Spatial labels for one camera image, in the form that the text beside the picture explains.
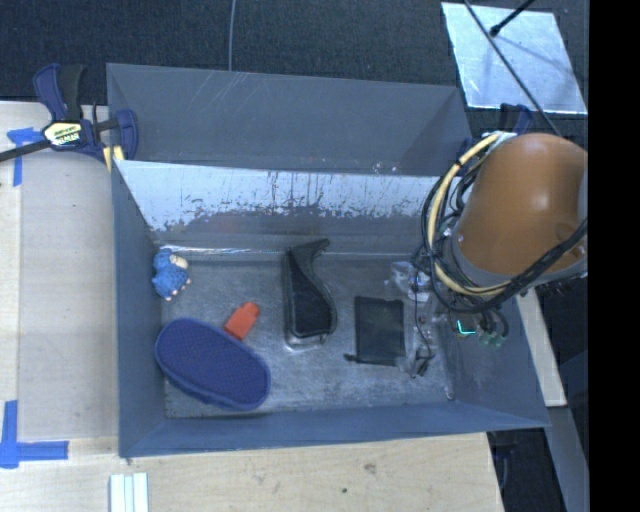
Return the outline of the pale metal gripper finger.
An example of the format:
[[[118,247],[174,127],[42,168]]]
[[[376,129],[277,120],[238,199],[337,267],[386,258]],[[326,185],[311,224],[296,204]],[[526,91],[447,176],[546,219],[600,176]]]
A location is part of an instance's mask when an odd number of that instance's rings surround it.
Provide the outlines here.
[[[423,377],[438,351],[437,334],[425,316],[419,314],[410,322],[406,335],[405,371],[411,378]]]
[[[395,261],[390,265],[385,289],[391,297],[426,304],[431,298],[431,278],[408,261]]]

